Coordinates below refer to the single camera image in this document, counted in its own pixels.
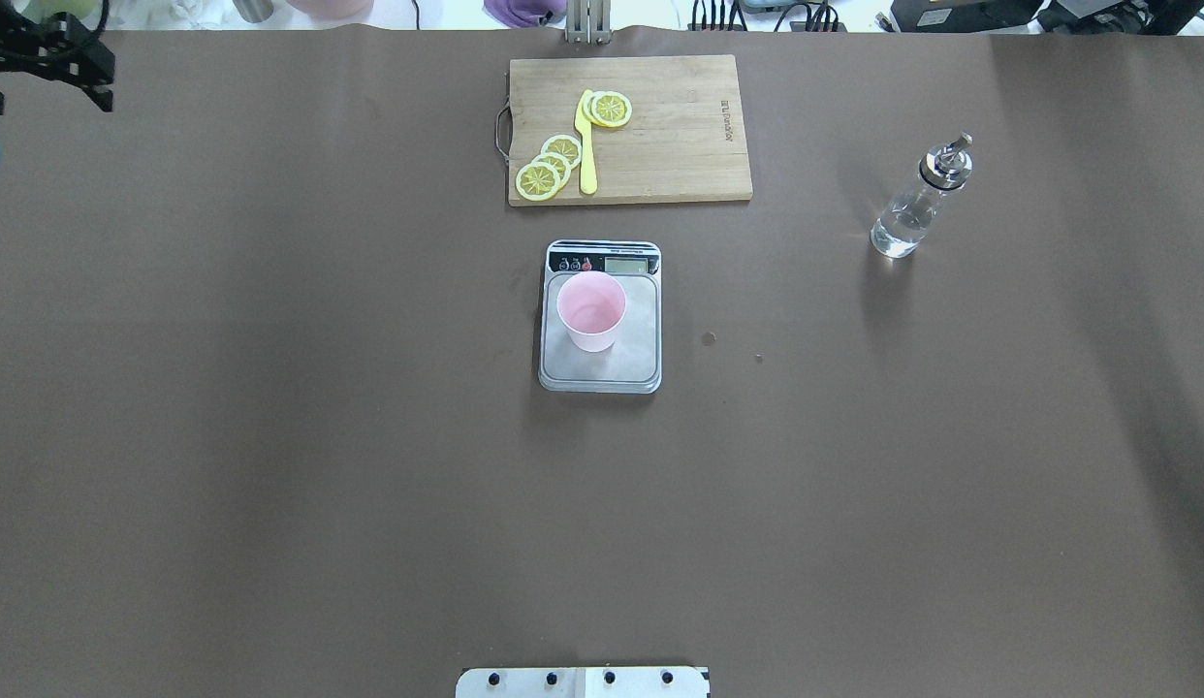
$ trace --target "pink cup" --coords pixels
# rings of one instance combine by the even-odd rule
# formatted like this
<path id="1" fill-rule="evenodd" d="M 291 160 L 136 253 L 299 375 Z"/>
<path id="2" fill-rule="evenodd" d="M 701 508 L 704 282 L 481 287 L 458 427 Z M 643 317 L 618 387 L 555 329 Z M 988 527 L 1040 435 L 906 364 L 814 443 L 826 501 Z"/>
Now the pink cup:
<path id="1" fill-rule="evenodd" d="M 567 336 L 585 351 L 601 351 L 619 336 L 628 296 L 619 279 L 604 272 L 582 272 L 559 289 L 559 319 Z"/>

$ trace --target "white bracket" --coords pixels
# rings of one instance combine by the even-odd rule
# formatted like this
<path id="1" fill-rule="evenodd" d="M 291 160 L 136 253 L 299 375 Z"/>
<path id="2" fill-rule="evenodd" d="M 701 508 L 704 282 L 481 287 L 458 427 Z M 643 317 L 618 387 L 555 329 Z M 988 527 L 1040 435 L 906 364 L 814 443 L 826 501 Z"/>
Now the white bracket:
<path id="1" fill-rule="evenodd" d="M 567 0 L 567 43 L 610 43 L 610 0 Z"/>
<path id="2" fill-rule="evenodd" d="M 709 698 L 704 667 L 478 668 L 455 698 Z"/>

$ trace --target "knife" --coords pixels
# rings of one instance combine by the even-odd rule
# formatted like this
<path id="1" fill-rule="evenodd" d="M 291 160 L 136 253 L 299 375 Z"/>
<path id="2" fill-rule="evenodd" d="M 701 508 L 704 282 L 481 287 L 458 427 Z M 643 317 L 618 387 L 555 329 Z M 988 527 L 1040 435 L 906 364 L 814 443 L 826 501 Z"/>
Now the knife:
<path id="1" fill-rule="evenodd" d="M 592 89 L 585 89 L 576 103 L 576 131 L 580 132 L 580 194 L 598 190 L 598 172 L 594 165 L 594 123 L 585 116 L 585 99 L 592 96 Z"/>

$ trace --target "purple object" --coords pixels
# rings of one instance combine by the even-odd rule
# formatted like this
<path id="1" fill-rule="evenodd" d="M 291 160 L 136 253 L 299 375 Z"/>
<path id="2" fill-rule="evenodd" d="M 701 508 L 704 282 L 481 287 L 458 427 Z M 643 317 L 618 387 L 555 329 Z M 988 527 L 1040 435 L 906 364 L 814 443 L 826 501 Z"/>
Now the purple object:
<path id="1" fill-rule="evenodd" d="M 537 26 L 567 12 L 567 0 L 483 0 L 492 18 L 510 28 Z"/>

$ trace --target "cutting board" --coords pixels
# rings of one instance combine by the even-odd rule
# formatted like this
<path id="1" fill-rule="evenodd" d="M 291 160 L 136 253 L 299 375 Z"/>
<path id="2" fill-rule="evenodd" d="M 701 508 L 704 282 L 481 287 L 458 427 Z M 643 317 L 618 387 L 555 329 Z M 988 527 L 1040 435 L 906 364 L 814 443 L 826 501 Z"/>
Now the cutting board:
<path id="1" fill-rule="evenodd" d="M 580 194 L 577 167 L 554 199 L 529 202 L 517 194 L 517 172 L 547 137 L 579 137 L 572 123 L 585 89 L 610 89 L 632 101 L 627 125 L 594 128 L 598 190 Z M 513 207 L 752 199 L 736 57 L 519 59 L 512 61 L 509 90 Z"/>

